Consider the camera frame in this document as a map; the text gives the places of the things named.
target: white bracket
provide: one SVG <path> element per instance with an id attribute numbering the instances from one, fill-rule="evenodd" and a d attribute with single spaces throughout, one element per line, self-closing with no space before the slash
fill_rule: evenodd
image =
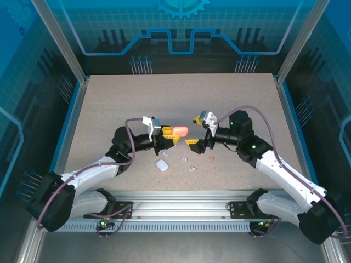
<path id="1" fill-rule="evenodd" d="M 205 124 L 208 125 L 208 128 L 210 129 L 211 134 L 214 137 L 214 135 L 216 134 L 218 124 L 215 124 L 217 122 L 217 117 L 213 114 L 213 112 L 202 111 L 199 120 L 205 122 Z"/>
<path id="2" fill-rule="evenodd" d="M 143 117 L 143 124 L 148 126 L 149 139 L 152 141 L 153 135 L 158 135 L 161 131 L 160 119 Z"/>
<path id="3" fill-rule="evenodd" d="M 303 210 L 296 202 L 275 196 L 271 193 L 261 195 L 257 201 L 257 206 L 263 213 L 275 215 L 293 223 L 297 227 L 300 223 L 297 215 L 303 213 Z"/>

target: enclosure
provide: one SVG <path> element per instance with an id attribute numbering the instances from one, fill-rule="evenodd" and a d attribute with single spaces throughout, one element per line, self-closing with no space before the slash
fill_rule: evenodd
<path id="1" fill-rule="evenodd" d="M 316 245 L 284 221 L 262 241 L 248 235 L 250 220 L 231 218 L 229 202 L 259 188 L 291 197 L 222 145 L 197 155 L 181 139 L 165 155 L 138 152 L 97 184 L 133 202 L 108 240 L 81 215 L 38 230 L 26 205 L 49 171 L 106 154 L 128 118 L 155 116 L 202 139 L 201 111 L 221 118 L 250 105 L 289 165 L 342 195 L 350 229 L 350 13 L 346 0 L 0 2 L 1 262 L 349 262 L 349 238 Z"/>

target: blue trim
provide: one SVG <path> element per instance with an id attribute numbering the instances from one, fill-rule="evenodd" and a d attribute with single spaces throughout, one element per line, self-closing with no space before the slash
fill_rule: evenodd
<path id="1" fill-rule="evenodd" d="M 296 10 L 295 10 L 295 13 L 286 29 L 286 32 L 280 42 L 280 45 L 277 49 L 277 51 L 275 52 L 256 52 L 256 51 L 241 51 L 233 42 L 232 40 L 230 40 L 230 38 L 225 35 L 225 34 L 218 34 L 216 33 L 216 29 L 215 28 L 196 28 L 196 29 L 193 29 L 191 31 L 191 34 L 190 34 L 190 50 L 189 51 L 174 51 L 173 48 L 172 48 L 172 35 L 171 35 L 171 31 L 167 28 L 149 28 L 149 29 L 146 29 L 146 34 L 145 35 L 137 35 L 133 38 L 132 41 L 129 42 L 129 44 L 124 48 L 124 50 L 122 50 L 121 52 L 101 52 L 101 53 L 88 53 L 85 51 L 84 49 L 84 46 L 78 36 L 78 33 L 76 32 L 75 30 L 75 27 L 73 26 L 73 23 L 63 5 L 63 2 L 62 0 L 59 0 L 59 3 L 60 3 L 60 6 L 62 8 L 62 11 L 67 19 L 67 22 L 69 24 L 69 27 L 71 28 L 72 30 L 72 33 L 82 51 L 82 53 L 86 56 L 123 56 L 125 55 L 126 52 L 128 52 L 130 50 L 130 48 L 139 40 L 139 39 L 144 39 L 144 38 L 151 38 L 151 33 L 153 32 L 156 32 L 156 33 L 159 33 L 159 32 L 163 32 L 163 33 L 166 33 L 167 34 L 167 39 L 168 39 L 168 51 L 170 54 L 172 55 L 190 55 L 194 52 L 194 45 L 195 45 L 195 33 L 197 32 L 209 32 L 211 33 L 211 37 L 213 38 L 222 38 L 224 39 L 239 55 L 277 55 L 280 53 L 280 51 L 282 50 L 283 48 L 283 45 L 285 43 L 285 40 L 287 39 L 289 33 L 290 33 L 290 30 L 293 26 L 293 24 L 295 23 L 295 19 L 303 5 L 303 2 L 304 0 L 300 0 L 299 2 L 299 5 L 297 6 Z"/>
<path id="2" fill-rule="evenodd" d="M 351 166 L 351 155 L 350 155 L 350 152 L 349 152 L 349 150 L 346 146 L 346 143 L 344 141 L 345 127 L 349 122 L 351 122 L 351 115 L 347 116 L 341 123 L 340 133 L 339 133 L 339 141 L 340 141 L 342 150 L 345 153 L 347 161 L 349 162 L 349 165 Z"/>
<path id="3" fill-rule="evenodd" d="M 286 95 L 287 103 L 288 103 L 290 111 L 291 111 L 292 119 L 293 119 L 293 121 L 295 123 L 295 127 L 296 127 L 296 130 L 297 130 L 298 138 L 299 138 L 299 140 L 301 142 L 302 151 L 303 151 L 304 157 L 306 159 L 306 163 L 307 163 L 307 167 L 308 167 L 309 173 L 311 175 L 311 180 L 315 184 L 318 184 L 318 179 L 317 179 L 316 173 L 315 173 L 313 165 L 312 165 L 312 160 L 311 160 L 311 157 L 310 157 L 308 149 L 307 149 L 305 138 L 303 137 L 302 129 L 301 129 L 301 126 L 300 126 L 300 124 L 298 122 L 296 111 L 295 111 L 294 105 L 292 103 L 291 96 L 290 96 L 290 93 L 289 93 L 289 90 L 287 88 L 287 85 L 286 85 L 285 81 L 283 81 L 283 85 L 282 86 L 284 88 L 284 92 L 285 92 L 285 95 Z"/>
<path id="4" fill-rule="evenodd" d="M 7 184 L 7 181 L 9 180 L 10 178 L 10 175 L 11 175 L 11 172 L 13 170 L 13 166 L 15 165 L 16 163 L 16 160 L 18 158 L 18 155 L 20 154 L 20 151 L 21 151 L 21 148 L 22 148 L 22 145 L 24 143 L 24 134 L 23 134 L 23 128 L 22 128 L 22 124 L 20 123 L 20 121 L 12 116 L 10 113 L 8 113 L 5 109 L 1 108 L 0 107 L 0 113 L 4 114 L 5 117 L 7 117 L 13 124 L 15 124 L 18 128 L 18 133 L 20 135 L 20 141 L 18 142 L 18 145 L 17 145 L 17 148 L 16 148 L 16 151 L 15 153 L 13 154 L 13 157 L 11 159 L 11 162 L 10 162 L 10 165 L 9 167 L 7 168 L 7 171 L 5 173 L 5 176 L 4 176 L 4 179 L 2 180 L 1 182 L 1 185 L 0 185 L 0 198 L 1 198 L 1 195 L 2 193 L 4 192 L 4 189 L 5 189 L 5 186 Z"/>
<path id="5" fill-rule="evenodd" d="M 77 99 L 77 95 L 78 95 L 78 91 L 80 89 L 80 85 L 81 85 L 80 82 L 77 81 L 77 84 L 76 84 L 76 87 L 75 87 L 75 91 L 73 92 L 73 96 L 72 96 L 72 99 L 71 99 L 71 102 L 70 102 L 70 106 L 69 106 L 68 111 L 67 111 L 65 122 L 64 122 L 64 125 L 63 125 L 62 130 L 61 130 L 59 141 L 57 142 L 56 150 L 55 150 L 54 157 L 53 157 L 53 160 L 51 162 L 49 171 L 53 171 L 55 169 L 55 167 L 56 167 L 57 160 L 59 158 L 59 154 L 60 154 L 60 151 L 61 151 L 62 143 L 64 142 L 64 138 L 65 138 L 65 135 L 66 135 L 66 132 L 67 132 L 68 123 L 70 122 L 72 111 L 73 111 L 73 107 L 75 105 L 75 102 L 76 102 L 76 99 Z"/>

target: metal frame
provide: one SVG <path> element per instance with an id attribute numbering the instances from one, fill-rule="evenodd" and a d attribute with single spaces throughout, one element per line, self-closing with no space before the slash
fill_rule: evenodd
<path id="1" fill-rule="evenodd" d="M 43 231 L 36 228 L 35 221 L 31 221 L 17 263 L 35 262 L 42 236 Z"/>
<path id="2" fill-rule="evenodd" d="M 304 159 L 302 145 L 299 142 L 295 123 L 292 119 L 291 110 L 287 104 L 286 94 L 282 88 L 282 83 L 286 78 L 297 56 L 301 52 L 312 30 L 321 17 L 329 0 L 316 0 L 309 16 L 307 17 L 298 37 L 296 38 L 288 56 L 286 57 L 279 73 L 277 82 L 277 90 L 282 101 L 286 119 L 292 134 L 297 155 L 303 169 L 303 173 L 310 177 L 306 160 Z M 71 67 L 78 81 L 83 84 L 83 88 L 79 93 L 79 99 L 75 101 L 75 106 L 67 127 L 63 145 L 59 154 L 55 171 L 61 173 L 64 170 L 67 156 L 72 142 L 74 130 L 78 121 L 79 113 L 83 103 L 85 94 L 86 77 L 76 59 L 71 47 L 68 44 L 61 28 L 59 27 L 53 13 L 48 7 L 45 0 L 32 0 L 40 17 L 44 21 L 50 34 L 53 36 L 56 44 L 65 57 L 68 65 Z M 243 201 L 252 191 L 186 191 L 186 192 L 130 192 L 118 191 L 112 193 L 120 200 L 128 200 L 134 202 L 133 217 L 135 222 L 233 222 L 230 218 L 229 211 L 226 210 L 229 201 Z M 284 191 L 275 192 L 278 196 L 288 197 Z M 81 219 L 70 220 L 69 223 L 80 222 Z M 18 263 L 34 262 L 39 250 L 39 246 L 43 237 L 43 232 L 36 229 L 36 222 L 32 221 L 28 227 L 27 235 L 23 243 Z M 327 262 L 346 262 L 341 244 L 338 240 L 329 238 L 324 244 L 325 258 Z"/>
<path id="3" fill-rule="evenodd" d="M 41 19 L 43 20 L 46 28 L 53 37 L 55 43 L 60 49 L 62 55 L 67 61 L 69 67 L 72 69 L 72 72 L 76 76 L 77 80 L 84 84 L 86 81 L 86 75 L 84 74 L 81 65 L 79 64 L 73 50 L 71 49 L 64 33 L 62 32 L 59 24 L 56 21 L 54 14 L 51 12 L 48 4 L 45 0 L 31 0 L 34 7 L 37 9 L 37 12 Z"/>
<path id="4" fill-rule="evenodd" d="M 77 122 L 78 122 L 79 115 L 81 113 L 81 108 L 83 105 L 84 96 L 87 91 L 88 83 L 89 83 L 89 78 L 86 79 L 85 83 L 80 84 L 77 91 L 77 97 L 75 101 L 73 101 L 74 105 L 71 112 L 71 116 L 69 116 L 70 119 L 66 128 L 66 133 L 62 141 L 62 147 L 59 150 L 57 162 L 56 164 L 54 164 L 55 167 L 53 171 L 57 174 L 62 174 L 65 171 L 66 162 L 71 148 L 70 145 L 72 144 L 73 136 L 76 131 Z"/>
<path id="5" fill-rule="evenodd" d="M 56 232 L 74 233 L 96 233 L 96 221 L 70 221 L 64 224 Z M 100 233 L 111 233 L 120 226 L 115 222 L 108 230 L 101 230 Z M 249 233 L 250 222 L 238 221 L 130 221 L 124 222 L 119 233 Z"/>
<path id="6" fill-rule="evenodd" d="M 312 31 L 318 23 L 320 17 L 323 15 L 325 8 L 327 7 L 330 0 L 316 0 L 314 6 L 311 9 L 306 21 L 304 22 L 299 34 L 297 35 L 294 44 L 289 50 L 283 64 L 281 65 L 277 74 L 278 84 L 282 84 L 287 74 L 289 73 L 292 65 L 295 63 L 299 56 L 302 48 L 306 44 L 308 38 L 312 34 Z"/>

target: small white object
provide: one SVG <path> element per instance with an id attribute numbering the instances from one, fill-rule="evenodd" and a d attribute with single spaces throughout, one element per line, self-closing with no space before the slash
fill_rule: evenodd
<path id="1" fill-rule="evenodd" d="M 156 162 L 156 167 L 160 170 L 160 171 L 167 171 L 169 168 L 168 163 L 166 163 L 166 161 L 164 159 L 159 159 Z"/>

